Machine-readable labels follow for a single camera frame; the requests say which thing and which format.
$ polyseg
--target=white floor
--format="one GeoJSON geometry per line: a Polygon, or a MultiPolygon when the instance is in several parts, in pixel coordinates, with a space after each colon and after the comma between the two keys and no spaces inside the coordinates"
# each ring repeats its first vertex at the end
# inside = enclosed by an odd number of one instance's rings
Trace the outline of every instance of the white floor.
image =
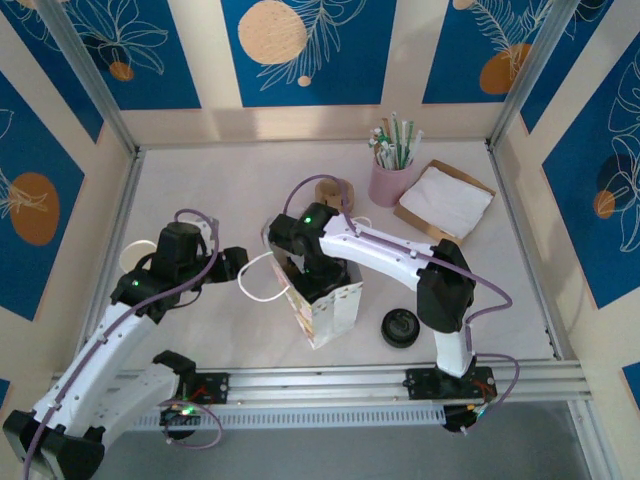
{"type": "MultiPolygon", "coordinates": [[[[416,174],[436,158],[498,190],[481,142],[435,142],[423,145],[416,174]]],[[[330,173],[355,186],[354,215],[366,215],[374,228],[409,240],[429,242],[391,210],[376,207],[367,196],[371,152],[364,142],[307,142],[221,145],[147,152],[125,234],[125,245],[156,241],[160,230],[184,207],[199,209],[220,221],[222,248],[240,245],[250,258],[262,253],[260,229],[279,213],[288,192],[304,178],[330,173]]],[[[292,208],[313,201],[313,185],[303,188],[292,208]]],[[[519,359],[545,359],[552,350],[542,313],[528,281],[500,193],[463,253],[476,274],[497,283],[514,298],[506,312],[481,318],[473,328],[478,352],[502,352],[519,359]]],[[[209,285],[188,308],[170,312],[157,331],[131,357],[127,368],[142,368],[164,349],[195,360],[203,368],[398,364],[434,361],[433,336],[422,328],[405,350],[388,346],[380,335],[386,312],[415,311],[415,293],[377,272],[363,270],[364,291],[356,327],[318,350],[312,350],[284,297],[258,304],[235,283],[209,285]]],[[[259,296],[279,290],[268,262],[247,273],[246,285],[259,296]]],[[[471,310],[501,300],[478,286],[471,310]]]]}

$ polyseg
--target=cardboard tray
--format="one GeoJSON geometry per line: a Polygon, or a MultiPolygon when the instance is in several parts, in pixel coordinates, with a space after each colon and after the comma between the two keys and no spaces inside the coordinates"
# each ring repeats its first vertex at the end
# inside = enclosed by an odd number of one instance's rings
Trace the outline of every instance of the cardboard tray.
{"type": "MultiPolygon", "coordinates": [[[[451,165],[447,165],[446,163],[440,162],[439,160],[432,160],[429,163],[429,165],[424,167],[422,172],[420,172],[420,177],[418,177],[418,180],[422,177],[422,175],[424,175],[424,172],[426,172],[427,168],[429,168],[429,167],[436,167],[438,170],[440,170],[443,173],[446,173],[450,177],[457,178],[458,180],[462,180],[465,183],[468,183],[470,185],[473,185],[474,187],[477,187],[477,188],[479,188],[481,190],[484,190],[485,192],[491,194],[492,200],[493,200],[493,197],[496,196],[496,192],[495,191],[491,190],[486,185],[483,185],[480,181],[478,181],[475,178],[473,178],[472,176],[467,175],[466,173],[458,170],[457,168],[452,167],[451,165]]],[[[418,180],[416,180],[411,185],[411,187],[413,187],[413,185],[415,185],[418,180]]],[[[396,208],[393,211],[393,213],[394,213],[394,215],[396,217],[400,218],[401,220],[404,220],[409,225],[411,225],[412,227],[417,228],[421,232],[426,233],[427,235],[429,235],[434,240],[442,240],[443,238],[446,238],[447,240],[451,240],[452,242],[456,243],[457,245],[462,244],[462,240],[463,240],[462,238],[457,238],[457,237],[454,237],[452,235],[449,235],[448,233],[440,230],[438,227],[425,222],[423,219],[421,219],[417,215],[411,213],[409,210],[407,210],[402,205],[400,205],[400,203],[398,203],[398,205],[396,205],[396,208]]]]}

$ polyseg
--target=purple cable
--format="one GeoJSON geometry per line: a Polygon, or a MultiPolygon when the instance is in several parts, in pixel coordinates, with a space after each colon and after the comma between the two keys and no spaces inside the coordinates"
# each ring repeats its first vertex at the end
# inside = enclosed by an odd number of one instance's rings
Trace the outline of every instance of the purple cable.
{"type": "MultiPolygon", "coordinates": [[[[218,256],[218,250],[219,250],[218,230],[215,226],[215,223],[212,222],[204,213],[199,212],[198,210],[190,209],[190,208],[184,208],[182,210],[178,210],[173,217],[174,221],[177,222],[178,217],[180,217],[180,215],[184,213],[192,213],[194,215],[199,216],[207,223],[207,225],[209,225],[209,228],[211,228],[211,232],[214,236],[215,246],[213,248],[213,253],[211,255],[211,259],[209,260],[209,263],[207,263],[207,265],[202,269],[202,271],[198,273],[195,277],[193,277],[191,280],[187,280],[182,285],[172,288],[171,290],[167,290],[166,292],[162,292],[157,295],[154,295],[153,297],[149,297],[146,300],[143,300],[142,302],[138,303],[137,305],[134,305],[129,310],[124,312],[122,315],[120,315],[116,319],[116,321],[113,322],[113,324],[109,328],[107,328],[104,331],[103,335],[106,339],[108,339],[109,335],[111,335],[111,333],[113,333],[113,331],[116,328],[118,328],[122,324],[122,322],[124,322],[127,318],[129,318],[130,315],[134,314],[141,308],[146,307],[147,305],[150,305],[153,302],[156,302],[157,300],[169,297],[171,295],[175,295],[176,293],[182,293],[186,290],[189,290],[193,285],[195,285],[198,281],[200,281],[213,267],[213,264],[215,263],[216,258],[218,256]]],[[[73,383],[77,380],[78,376],[80,375],[80,372],[82,372],[82,370],[87,365],[87,363],[89,363],[89,360],[91,360],[93,355],[102,345],[104,345],[104,343],[102,343],[101,341],[96,341],[96,343],[94,343],[91,346],[87,354],[80,360],[76,368],[73,370],[67,382],[60,388],[60,391],[58,392],[58,394],[54,399],[55,404],[60,405],[60,403],[64,399],[65,395],[67,394],[67,392],[69,391],[73,383]]],[[[40,422],[40,425],[36,429],[36,432],[33,435],[33,438],[31,439],[31,443],[29,444],[29,449],[27,450],[27,456],[24,459],[24,467],[23,467],[24,480],[29,480],[29,470],[31,469],[31,462],[33,461],[33,457],[38,447],[38,443],[40,442],[40,438],[42,437],[42,434],[47,424],[51,420],[51,417],[53,417],[53,414],[56,412],[58,408],[56,408],[55,405],[52,407],[49,407],[47,412],[42,417],[42,422],[40,422]]]]}
{"type": "Polygon", "coordinates": [[[183,407],[193,407],[193,408],[196,408],[196,409],[206,413],[211,418],[213,418],[214,422],[216,422],[216,424],[218,425],[218,435],[216,436],[216,438],[212,442],[204,444],[204,445],[188,445],[186,443],[176,442],[173,438],[171,438],[169,436],[169,423],[170,422],[167,422],[167,424],[164,426],[164,430],[162,431],[162,433],[164,433],[164,436],[166,437],[167,441],[169,441],[173,445],[177,445],[178,447],[186,448],[187,450],[206,450],[208,448],[215,447],[218,443],[220,443],[220,440],[222,439],[222,431],[223,431],[223,429],[222,429],[222,423],[220,423],[220,419],[218,418],[218,416],[215,413],[213,413],[211,410],[209,410],[204,405],[200,405],[199,403],[194,403],[194,402],[187,402],[185,400],[166,400],[166,401],[162,402],[159,406],[160,407],[170,407],[172,405],[180,405],[180,406],[183,406],[183,407]]]}
{"type": "MultiPolygon", "coordinates": [[[[333,180],[334,182],[336,182],[339,187],[340,187],[340,194],[342,196],[342,205],[346,205],[347,204],[347,187],[344,184],[344,182],[337,178],[334,177],[333,175],[327,175],[327,174],[319,174],[319,175],[313,175],[309,178],[304,179],[302,182],[300,182],[298,185],[296,185],[296,187],[291,191],[291,193],[289,194],[289,196],[287,197],[287,200],[284,203],[284,208],[282,210],[282,212],[286,215],[287,210],[289,209],[289,204],[291,203],[291,199],[293,198],[293,196],[298,192],[298,190],[300,190],[300,188],[313,181],[313,180],[318,180],[321,178],[328,178],[330,180],[333,180]]],[[[349,225],[349,228],[351,228],[351,230],[353,230],[354,232],[356,231],[356,226],[353,224],[353,221],[351,220],[351,217],[349,216],[349,214],[347,212],[342,212],[344,214],[344,218],[347,222],[347,224],[349,225]]],[[[374,242],[380,243],[382,245],[386,245],[387,247],[393,248],[395,250],[399,250],[403,253],[411,253],[413,250],[409,247],[406,247],[404,245],[398,245],[395,242],[392,242],[390,240],[387,240],[385,238],[380,238],[380,237],[376,237],[375,235],[371,235],[370,233],[366,233],[366,232],[360,232],[360,235],[364,238],[368,238],[370,240],[373,240],[374,242]]],[[[507,292],[505,292],[504,290],[502,290],[500,287],[498,287],[496,284],[490,282],[489,280],[486,280],[478,275],[476,275],[475,273],[469,272],[468,270],[465,270],[463,268],[460,268],[456,265],[453,265],[449,262],[446,262],[444,260],[440,260],[439,258],[435,258],[431,255],[427,255],[425,253],[422,252],[418,252],[418,257],[422,258],[423,260],[427,260],[428,262],[432,262],[435,263],[436,265],[439,265],[441,267],[447,268],[453,272],[456,272],[460,275],[463,275],[467,278],[470,278],[471,280],[474,280],[475,282],[479,283],[480,285],[484,285],[485,287],[493,290],[494,292],[496,292],[498,295],[500,295],[505,303],[503,303],[502,305],[496,305],[493,307],[487,307],[487,308],[483,308],[482,310],[478,310],[477,312],[472,313],[471,315],[469,315],[469,318],[467,318],[467,320],[465,321],[464,327],[465,327],[465,338],[467,341],[467,348],[469,349],[469,351],[472,351],[472,342],[471,342],[471,329],[469,327],[469,324],[477,319],[478,317],[482,316],[482,315],[486,315],[488,313],[494,313],[494,312],[498,312],[500,310],[506,310],[508,308],[510,308],[513,305],[513,299],[509,296],[509,294],[507,294],[507,292]]],[[[513,362],[514,366],[515,366],[515,375],[513,377],[513,380],[511,381],[511,384],[509,385],[509,387],[505,390],[505,392],[502,394],[502,396],[500,397],[500,399],[498,399],[495,403],[495,407],[499,407],[500,405],[502,405],[505,401],[505,399],[509,396],[509,394],[511,393],[511,391],[513,390],[513,388],[516,385],[516,382],[518,381],[518,377],[520,376],[520,364],[518,363],[518,361],[514,358],[511,357],[510,355],[505,355],[502,353],[476,353],[476,356],[478,357],[495,357],[495,358],[504,358],[506,360],[510,360],[513,362]]]]}

